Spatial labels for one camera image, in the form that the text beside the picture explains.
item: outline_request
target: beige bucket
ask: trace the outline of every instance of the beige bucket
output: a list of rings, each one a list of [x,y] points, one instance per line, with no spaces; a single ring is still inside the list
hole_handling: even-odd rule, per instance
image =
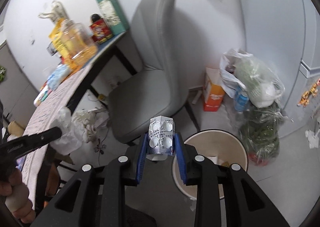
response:
[[[245,171],[248,169],[248,158],[241,142],[232,134],[223,130],[205,130],[189,137],[184,143],[193,145],[199,155],[218,156],[219,160],[239,164]],[[180,191],[191,200],[196,200],[197,186],[186,186],[180,178],[177,157],[173,159],[172,175]],[[222,185],[219,185],[220,199],[224,198]]]

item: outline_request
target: gray floor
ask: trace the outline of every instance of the gray floor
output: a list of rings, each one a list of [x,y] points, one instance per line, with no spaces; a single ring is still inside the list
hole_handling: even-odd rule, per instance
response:
[[[201,101],[192,107],[202,130],[214,128],[236,132],[224,105],[217,112],[204,112]],[[184,139],[196,132],[185,109],[173,119],[176,131],[180,131]],[[249,175],[257,181],[291,227],[301,224],[320,195],[320,151],[309,149],[305,130],[306,127],[280,140],[280,154],[273,163],[264,167],[249,164],[248,168]],[[108,141],[107,149],[110,150],[100,164],[107,163],[112,159],[111,156],[120,155],[125,149],[125,146],[117,144],[117,151],[112,152],[114,142],[114,139]],[[82,155],[81,162],[76,162],[77,168],[85,162],[84,159]],[[96,158],[87,157],[85,160],[95,161]],[[154,217],[159,227],[194,226],[195,212],[190,209],[192,201],[175,186],[171,166],[172,158],[157,164],[147,161],[142,183],[138,187],[127,187],[126,203]],[[222,226],[226,226],[223,201],[221,208]]]

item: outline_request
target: orange box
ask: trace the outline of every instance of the orange box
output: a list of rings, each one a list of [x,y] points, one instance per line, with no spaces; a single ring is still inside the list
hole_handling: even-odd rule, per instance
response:
[[[205,112],[216,112],[219,109],[225,94],[220,82],[220,70],[206,67],[203,87],[203,110]]]

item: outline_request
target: human hand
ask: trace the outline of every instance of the human hand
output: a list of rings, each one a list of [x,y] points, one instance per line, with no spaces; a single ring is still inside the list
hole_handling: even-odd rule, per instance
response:
[[[9,176],[8,182],[0,181],[0,195],[8,196],[12,194],[12,187],[21,183],[22,174],[18,169],[15,169]],[[32,202],[29,199],[18,210],[12,212],[12,215],[23,223],[32,223],[36,218],[36,213],[32,210]]]

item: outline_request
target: silver bolt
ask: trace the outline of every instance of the silver bolt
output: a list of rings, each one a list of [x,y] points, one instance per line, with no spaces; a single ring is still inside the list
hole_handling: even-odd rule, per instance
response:
[[[234,170],[234,171],[239,171],[241,169],[240,165],[238,164],[232,164],[231,165],[231,168]]]
[[[120,156],[118,158],[119,162],[127,162],[128,161],[128,157],[127,156]]]
[[[204,161],[204,156],[196,155],[196,156],[195,156],[195,160],[196,160],[196,161],[199,161],[199,162]]]
[[[85,164],[82,166],[82,171],[86,172],[89,171],[91,169],[91,166],[89,164]]]

